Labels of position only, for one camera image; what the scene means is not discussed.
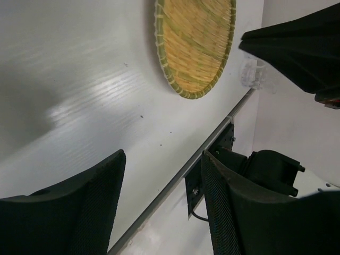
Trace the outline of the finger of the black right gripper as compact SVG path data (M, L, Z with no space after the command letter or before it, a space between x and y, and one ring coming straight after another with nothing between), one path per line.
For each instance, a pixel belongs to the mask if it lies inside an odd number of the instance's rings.
M239 49L274 67L304 92L339 87L339 4L244 33Z

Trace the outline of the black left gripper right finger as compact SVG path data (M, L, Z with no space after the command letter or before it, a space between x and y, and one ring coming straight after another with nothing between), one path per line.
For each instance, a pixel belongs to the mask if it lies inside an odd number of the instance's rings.
M217 160L223 189L208 213L214 254L339 254L339 192L298 197L301 164L272 150Z

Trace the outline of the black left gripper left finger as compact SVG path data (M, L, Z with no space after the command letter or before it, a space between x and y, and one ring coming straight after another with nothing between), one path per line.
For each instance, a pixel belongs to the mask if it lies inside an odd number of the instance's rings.
M31 195L1 199L1 254L106 254L124 171L118 150Z

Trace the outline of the clear plastic cup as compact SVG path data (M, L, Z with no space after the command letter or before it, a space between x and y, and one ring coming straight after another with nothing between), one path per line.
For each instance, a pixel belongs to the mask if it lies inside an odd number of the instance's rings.
M277 89L273 78L270 77L269 70L270 66L267 62L245 53L239 70L240 83L250 89L275 94Z

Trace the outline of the round yellow bamboo plate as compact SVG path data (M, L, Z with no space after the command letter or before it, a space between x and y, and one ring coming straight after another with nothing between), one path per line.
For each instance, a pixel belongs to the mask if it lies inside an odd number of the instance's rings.
M155 39L164 77L181 97L206 95L232 48L236 1L156 1Z

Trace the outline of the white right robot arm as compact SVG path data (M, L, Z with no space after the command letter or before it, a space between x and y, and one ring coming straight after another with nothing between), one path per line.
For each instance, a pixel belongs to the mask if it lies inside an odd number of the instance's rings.
M246 32L239 48L315 101L339 109L339 5ZM301 164L272 150L204 151L201 176L214 254L339 254L339 192L298 198Z

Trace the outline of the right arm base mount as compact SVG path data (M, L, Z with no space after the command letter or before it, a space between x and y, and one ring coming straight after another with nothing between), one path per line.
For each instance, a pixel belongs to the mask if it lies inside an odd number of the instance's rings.
M203 196L207 195L208 213L212 212L211 204L213 196L220 194L219 191L213 190L213 185L217 184L217 189L223 189L223 181L219 173L219 169L223 168L223 166L217 160L217 157L224 155L228 150L230 151L234 141L234 124L228 123L211 140L207 148L199 153L198 159L195 160L193 166L190 167L184 176L188 216L193 216L204 222L208 221L207 216L199 216L194 210Z

